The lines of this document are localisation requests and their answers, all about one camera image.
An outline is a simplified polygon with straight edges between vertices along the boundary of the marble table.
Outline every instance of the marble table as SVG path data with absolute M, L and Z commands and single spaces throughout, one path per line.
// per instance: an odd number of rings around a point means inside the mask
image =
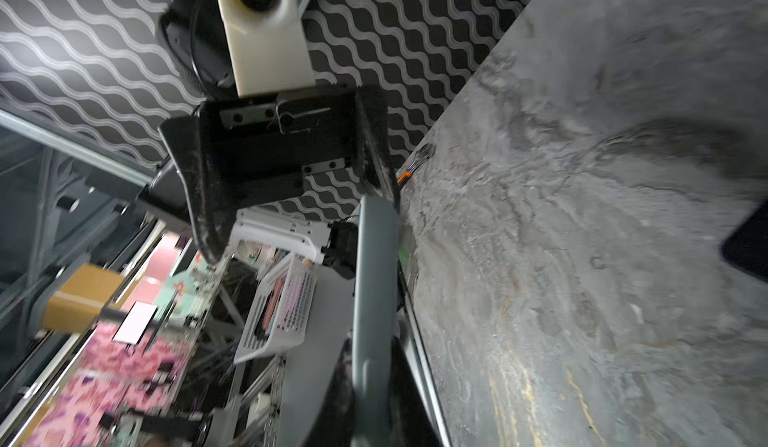
M 454 445 L 765 444 L 767 100 L 768 0 L 526 7 L 404 191 Z

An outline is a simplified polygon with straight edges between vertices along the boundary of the wire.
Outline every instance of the wire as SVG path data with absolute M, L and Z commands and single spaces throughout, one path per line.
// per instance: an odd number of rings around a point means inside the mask
M 210 93 L 208 84 L 203 80 L 203 76 L 200 75 L 200 68 L 197 66 L 197 56 L 195 55 L 195 45 L 197 44 L 197 25 L 200 22 L 200 9 L 203 7 L 203 0 L 194 0 L 192 4 L 192 15 L 190 17 L 190 62 L 192 63 L 192 71 L 197 77 L 197 81 L 200 82 L 200 87 L 203 90 L 205 96 L 214 98 Z

